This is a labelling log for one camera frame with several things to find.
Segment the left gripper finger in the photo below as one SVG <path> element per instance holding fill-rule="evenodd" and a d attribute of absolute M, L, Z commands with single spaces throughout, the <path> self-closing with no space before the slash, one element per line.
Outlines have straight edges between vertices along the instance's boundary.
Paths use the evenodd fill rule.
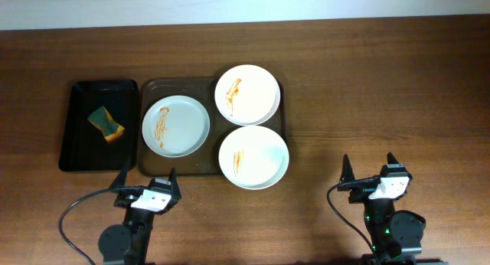
<path fill-rule="evenodd" d="M 130 160 L 128 159 L 124 163 L 122 169 L 120 170 L 120 172 L 118 173 L 116 178 L 111 183 L 110 187 L 111 188 L 122 188 L 122 187 L 124 187 L 126 184 L 126 178 L 127 178 L 129 170 L 130 170 Z"/>
<path fill-rule="evenodd" d="M 171 169 L 168 180 L 171 182 L 171 198 L 172 199 L 181 199 L 181 192 L 180 192 L 180 188 L 178 186 L 177 172 L 176 172 L 175 168 Z"/>

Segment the green and yellow sponge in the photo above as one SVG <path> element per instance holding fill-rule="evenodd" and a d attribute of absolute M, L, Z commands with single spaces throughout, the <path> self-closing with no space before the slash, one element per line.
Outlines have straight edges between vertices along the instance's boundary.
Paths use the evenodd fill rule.
<path fill-rule="evenodd" d="M 103 134 L 108 143 L 114 142 L 125 131 L 125 127 L 117 123 L 104 106 L 93 111 L 87 120 Z"/>

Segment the grey-white plate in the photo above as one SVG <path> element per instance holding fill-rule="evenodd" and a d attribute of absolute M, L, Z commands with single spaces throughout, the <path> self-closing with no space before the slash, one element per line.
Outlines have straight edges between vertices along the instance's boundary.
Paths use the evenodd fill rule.
<path fill-rule="evenodd" d="M 174 95 L 152 104 L 142 120 L 142 138 L 156 154 L 180 158 L 197 151 L 211 129 L 211 119 L 197 100 Z"/>

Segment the white plate bottom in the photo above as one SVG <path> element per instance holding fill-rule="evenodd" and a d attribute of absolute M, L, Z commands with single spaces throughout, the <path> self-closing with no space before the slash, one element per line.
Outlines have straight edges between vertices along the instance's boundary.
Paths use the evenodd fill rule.
<path fill-rule="evenodd" d="M 275 185 L 289 167 L 285 140 L 264 126 L 244 126 L 221 143 L 218 162 L 224 176 L 234 185 L 260 190 Z"/>

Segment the white plate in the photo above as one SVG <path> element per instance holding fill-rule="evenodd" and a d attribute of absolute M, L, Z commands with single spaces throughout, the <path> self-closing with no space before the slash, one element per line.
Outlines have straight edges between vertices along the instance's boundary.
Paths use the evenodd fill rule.
<path fill-rule="evenodd" d="M 243 64 L 221 75 L 214 100 L 220 114 L 231 123 L 259 125 L 278 110 L 281 93 L 278 81 L 268 70 Z"/>
<path fill-rule="evenodd" d="M 275 185 L 289 167 L 285 140 L 264 126 L 244 126 L 221 143 L 218 162 L 224 176 L 234 185 L 260 190 Z"/>

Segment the white plate top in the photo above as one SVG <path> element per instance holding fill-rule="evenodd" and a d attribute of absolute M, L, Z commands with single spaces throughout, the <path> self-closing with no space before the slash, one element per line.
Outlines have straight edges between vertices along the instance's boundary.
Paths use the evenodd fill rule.
<path fill-rule="evenodd" d="M 214 100 L 220 114 L 231 123 L 259 125 L 278 110 L 281 93 L 278 81 L 268 70 L 243 64 L 221 75 Z"/>

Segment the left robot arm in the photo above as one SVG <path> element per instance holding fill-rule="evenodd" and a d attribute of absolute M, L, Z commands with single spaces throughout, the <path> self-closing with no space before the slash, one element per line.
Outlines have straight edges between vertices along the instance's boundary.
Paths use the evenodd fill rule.
<path fill-rule="evenodd" d="M 98 247 L 105 264 L 145 264 L 155 216 L 170 211 L 181 199 L 174 168 L 167 179 L 153 178 L 146 186 L 130 188 L 126 185 L 129 166 L 126 162 L 109 187 L 117 193 L 114 206 L 126 213 L 121 224 L 100 235 Z"/>

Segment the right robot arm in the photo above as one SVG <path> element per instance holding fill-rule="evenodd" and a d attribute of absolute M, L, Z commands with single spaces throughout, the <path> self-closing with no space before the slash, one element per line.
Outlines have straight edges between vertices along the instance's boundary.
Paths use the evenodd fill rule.
<path fill-rule="evenodd" d="M 364 224 L 371 237 L 372 253 L 363 255 L 363 264 L 416 263 L 416 255 L 422 252 L 426 220 L 394 207 L 412 180 L 413 176 L 390 152 L 380 173 L 363 179 L 355 178 L 348 156 L 343 157 L 338 190 L 349 193 L 349 203 L 364 206 Z"/>

